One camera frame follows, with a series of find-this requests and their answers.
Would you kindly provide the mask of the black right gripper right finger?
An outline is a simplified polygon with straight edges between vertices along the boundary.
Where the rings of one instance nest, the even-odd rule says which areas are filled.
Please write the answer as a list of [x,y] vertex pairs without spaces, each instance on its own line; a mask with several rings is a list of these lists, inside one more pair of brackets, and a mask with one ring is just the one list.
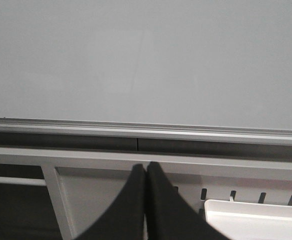
[[158,162],[147,167],[147,232],[150,240],[226,240],[181,197]]

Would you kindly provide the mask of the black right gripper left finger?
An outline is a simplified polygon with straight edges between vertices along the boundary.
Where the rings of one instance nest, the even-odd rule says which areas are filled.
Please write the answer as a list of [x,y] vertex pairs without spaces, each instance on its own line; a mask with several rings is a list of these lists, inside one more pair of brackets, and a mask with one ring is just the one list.
[[146,173],[141,164],[130,175],[106,211],[76,239],[142,240],[144,236]]

